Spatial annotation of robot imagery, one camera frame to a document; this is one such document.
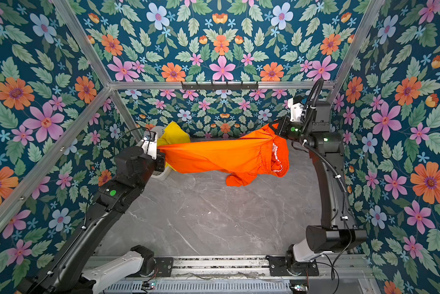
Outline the right electronics board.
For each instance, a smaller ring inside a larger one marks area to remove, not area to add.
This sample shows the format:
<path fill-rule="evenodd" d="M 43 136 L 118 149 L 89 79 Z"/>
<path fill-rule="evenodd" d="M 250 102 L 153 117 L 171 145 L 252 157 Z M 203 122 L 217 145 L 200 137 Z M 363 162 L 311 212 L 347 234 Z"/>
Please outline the right electronics board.
<path fill-rule="evenodd" d="M 289 288 L 292 294 L 308 294 L 309 286 L 307 284 L 297 284 L 295 282 L 291 282 L 289 284 Z"/>

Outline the black hook rail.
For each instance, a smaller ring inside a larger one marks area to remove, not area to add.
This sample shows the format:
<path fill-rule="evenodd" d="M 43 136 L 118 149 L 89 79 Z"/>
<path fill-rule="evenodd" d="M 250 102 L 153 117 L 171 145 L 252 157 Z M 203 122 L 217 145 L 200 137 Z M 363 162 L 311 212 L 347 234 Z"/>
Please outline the black hook rail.
<path fill-rule="evenodd" d="M 259 89 L 259 84 L 255 82 L 181 82 L 181 85 L 183 90 L 216 91 L 225 89 L 241 91 Z"/>

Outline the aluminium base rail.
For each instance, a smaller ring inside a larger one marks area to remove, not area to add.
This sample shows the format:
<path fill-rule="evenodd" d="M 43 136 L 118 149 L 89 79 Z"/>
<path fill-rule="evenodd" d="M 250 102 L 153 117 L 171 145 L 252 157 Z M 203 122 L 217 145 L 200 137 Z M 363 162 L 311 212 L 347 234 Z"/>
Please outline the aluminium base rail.
<path fill-rule="evenodd" d="M 317 257 L 319 275 L 291 277 L 270 275 L 266 256 L 175 256 L 170 279 L 372 279 L 374 274 L 362 254 L 343 255 L 336 262 L 334 254 Z"/>

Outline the yellow shorts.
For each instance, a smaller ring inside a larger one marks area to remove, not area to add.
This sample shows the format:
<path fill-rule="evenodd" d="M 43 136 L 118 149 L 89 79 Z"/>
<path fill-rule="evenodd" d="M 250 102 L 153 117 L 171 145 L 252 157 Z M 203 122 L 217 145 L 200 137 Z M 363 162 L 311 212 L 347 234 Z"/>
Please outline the yellow shorts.
<path fill-rule="evenodd" d="M 183 143 L 190 143 L 191 139 L 188 133 L 182 130 L 182 128 L 176 122 L 170 122 L 164 129 L 164 133 L 158 139 L 157 145 L 176 145 Z"/>

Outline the orange shorts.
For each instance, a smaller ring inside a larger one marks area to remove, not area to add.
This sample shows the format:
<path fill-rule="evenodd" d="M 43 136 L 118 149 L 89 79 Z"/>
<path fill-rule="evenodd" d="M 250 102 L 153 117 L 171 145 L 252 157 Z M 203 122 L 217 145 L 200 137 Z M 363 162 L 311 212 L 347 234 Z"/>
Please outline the orange shorts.
<path fill-rule="evenodd" d="M 235 140 L 203 141 L 160 146 L 166 162 L 179 173 L 220 171 L 226 185 L 251 184 L 258 175 L 282 178 L 290 168 L 286 140 L 268 126 Z"/>

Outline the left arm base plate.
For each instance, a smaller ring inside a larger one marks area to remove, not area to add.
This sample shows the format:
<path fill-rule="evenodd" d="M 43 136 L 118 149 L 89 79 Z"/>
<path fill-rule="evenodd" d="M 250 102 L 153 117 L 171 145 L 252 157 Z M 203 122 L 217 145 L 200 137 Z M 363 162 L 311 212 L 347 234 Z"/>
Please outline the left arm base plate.
<path fill-rule="evenodd" d="M 145 273 L 143 270 L 130 275 L 131 278 L 169 278 L 173 270 L 173 257 L 155 257 L 152 270 Z"/>

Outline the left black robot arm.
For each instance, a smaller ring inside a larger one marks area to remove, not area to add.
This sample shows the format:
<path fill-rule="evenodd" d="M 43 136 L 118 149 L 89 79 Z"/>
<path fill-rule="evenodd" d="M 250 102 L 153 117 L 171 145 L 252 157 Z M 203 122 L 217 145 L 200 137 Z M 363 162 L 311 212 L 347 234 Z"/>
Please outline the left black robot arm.
<path fill-rule="evenodd" d="M 125 148 L 115 163 L 115 177 L 99 188 L 82 226 L 36 276 L 19 283 L 19 294 L 99 294 L 127 276 L 155 274 L 154 253 L 141 245 L 102 267 L 84 270 L 108 231 L 142 194 L 152 174 L 164 171 L 166 165 L 164 153 L 143 147 Z"/>

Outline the white ventilation grille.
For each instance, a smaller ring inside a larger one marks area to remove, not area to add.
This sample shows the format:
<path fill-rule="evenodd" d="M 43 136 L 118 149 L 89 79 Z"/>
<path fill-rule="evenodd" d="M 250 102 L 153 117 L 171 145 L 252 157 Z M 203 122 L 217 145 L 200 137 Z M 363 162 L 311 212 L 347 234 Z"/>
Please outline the white ventilation grille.
<path fill-rule="evenodd" d="M 290 294 L 288 282 L 260 280 L 180 281 L 161 280 L 149 290 L 142 281 L 121 281 L 103 291 L 105 294 Z"/>

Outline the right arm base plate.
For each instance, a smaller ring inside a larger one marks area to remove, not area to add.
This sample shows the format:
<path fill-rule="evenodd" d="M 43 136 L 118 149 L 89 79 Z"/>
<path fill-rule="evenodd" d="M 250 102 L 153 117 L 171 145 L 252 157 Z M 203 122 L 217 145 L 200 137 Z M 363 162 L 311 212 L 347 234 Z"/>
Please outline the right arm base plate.
<path fill-rule="evenodd" d="M 316 262 L 297 262 L 292 257 L 266 256 L 270 275 L 274 277 L 316 277 L 319 268 Z"/>

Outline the electronics board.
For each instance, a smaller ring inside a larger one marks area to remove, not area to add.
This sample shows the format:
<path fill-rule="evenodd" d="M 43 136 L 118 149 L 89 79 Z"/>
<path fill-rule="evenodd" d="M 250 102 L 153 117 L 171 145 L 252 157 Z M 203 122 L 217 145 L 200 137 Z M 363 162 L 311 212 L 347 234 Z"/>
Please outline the electronics board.
<path fill-rule="evenodd" d="M 295 282 L 291 282 L 289 284 L 289 288 L 292 294 L 308 294 L 309 286 L 307 284 L 297 284 Z"/>
<path fill-rule="evenodd" d="M 156 283 L 155 281 L 143 281 L 142 282 L 142 290 L 143 291 L 151 291 L 151 290 L 155 290 L 156 287 Z"/>

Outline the white plastic laundry basket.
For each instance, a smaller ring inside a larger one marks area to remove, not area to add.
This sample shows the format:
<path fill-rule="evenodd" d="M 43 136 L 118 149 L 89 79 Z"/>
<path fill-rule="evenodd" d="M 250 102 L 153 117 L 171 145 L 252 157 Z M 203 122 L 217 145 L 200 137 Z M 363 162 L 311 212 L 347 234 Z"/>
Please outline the white plastic laundry basket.
<path fill-rule="evenodd" d="M 153 132 L 156 132 L 158 135 L 158 147 L 162 145 L 162 140 L 161 137 L 164 135 L 164 131 L 165 131 L 165 127 L 161 127 L 161 126 L 155 126 L 152 129 Z M 154 171 L 154 173 L 152 174 L 152 178 L 154 178 L 155 180 L 158 181 L 164 181 L 172 172 L 172 168 L 171 166 L 166 162 L 166 168 L 165 171 L 162 173 L 158 173 L 156 171 Z"/>

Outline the left electronics board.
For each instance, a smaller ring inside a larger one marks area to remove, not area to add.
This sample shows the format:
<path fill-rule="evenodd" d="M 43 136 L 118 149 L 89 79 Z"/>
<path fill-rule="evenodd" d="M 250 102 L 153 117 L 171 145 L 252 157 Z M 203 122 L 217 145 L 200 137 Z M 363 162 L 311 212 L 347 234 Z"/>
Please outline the left electronics board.
<path fill-rule="evenodd" d="M 155 281 L 143 281 L 142 282 L 142 290 L 143 291 L 151 291 L 151 290 L 155 290 L 156 287 L 156 283 Z"/>

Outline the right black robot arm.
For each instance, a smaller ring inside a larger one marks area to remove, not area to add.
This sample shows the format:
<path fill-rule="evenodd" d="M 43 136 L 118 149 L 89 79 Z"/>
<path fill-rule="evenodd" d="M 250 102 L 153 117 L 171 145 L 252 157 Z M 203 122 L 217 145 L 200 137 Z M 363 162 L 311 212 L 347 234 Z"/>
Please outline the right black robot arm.
<path fill-rule="evenodd" d="M 287 272 L 293 276 L 318 273 L 316 259 L 322 254 L 342 256 L 367 240 L 359 229 L 349 204 L 344 178 L 344 142 L 330 130 L 330 104 L 294 99 L 287 102 L 291 114 L 278 120 L 274 133 L 308 152 L 319 183 L 321 218 L 319 225 L 309 225 L 306 237 L 286 252 Z"/>

